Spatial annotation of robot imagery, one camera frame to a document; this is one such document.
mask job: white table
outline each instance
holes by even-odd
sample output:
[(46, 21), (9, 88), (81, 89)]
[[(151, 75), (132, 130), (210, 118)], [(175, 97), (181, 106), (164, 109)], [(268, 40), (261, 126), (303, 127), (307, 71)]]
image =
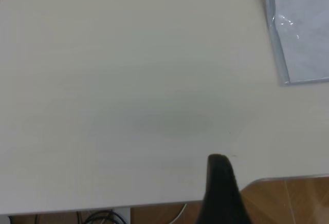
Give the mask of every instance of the white table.
[(329, 171), (329, 83), (279, 85), (262, 0), (1, 0), (0, 214)]

